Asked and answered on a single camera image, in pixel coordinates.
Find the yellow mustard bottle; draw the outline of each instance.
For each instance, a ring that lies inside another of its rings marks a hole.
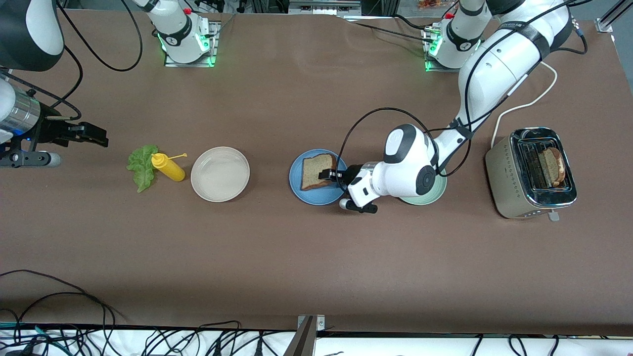
[[[187,153],[174,157],[167,157],[164,153],[155,153],[152,155],[152,165],[173,181],[180,182],[185,179],[185,171],[172,161],[172,159],[186,156]]]

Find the toaster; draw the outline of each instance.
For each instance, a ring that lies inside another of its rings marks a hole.
[[[552,186],[546,178],[544,150],[560,151],[565,164],[565,179]],[[486,153],[486,170],[494,204],[509,219],[527,219],[544,213],[558,221],[558,209],[576,200],[576,186],[558,135],[547,127],[518,129]]]

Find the metal post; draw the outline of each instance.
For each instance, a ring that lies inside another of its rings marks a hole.
[[[613,32],[611,25],[633,6],[633,0],[618,0],[601,18],[596,19],[598,32]]]
[[[314,356],[317,330],[323,330],[324,320],[322,315],[300,316],[299,329],[292,337],[284,356]]]

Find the green plate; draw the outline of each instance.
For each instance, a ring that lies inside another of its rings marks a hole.
[[[409,203],[411,205],[431,204],[435,202],[435,200],[438,200],[442,196],[442,194],[444,194],[444,191],[446,190],[447,180],[448,179],[446,177],[437,175],[435,184],[433,184],[433,188],[431,188],[431,190],[427,194],[424,194],[421,196],[409,197],[409,198],[400,198],[400,200],[404,201],[405,203]]]

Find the gray floor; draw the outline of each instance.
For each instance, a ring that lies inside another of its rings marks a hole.
[[[126,0],[126,2],[129,4],[130,9],[138,9],[131,0]],[[585,5],[572,8],[572,13],[578,20],[595,20],[604,15],[615,2],[616,0],[594,0]],[[125,10],[120,1],[114,0],[68,0],[68,7],[95,10]],[[613,26],[613,36],[620,56],[620,62],[624,67],[631,92],[633,92],[633,11],[629,11],[617,20]]]

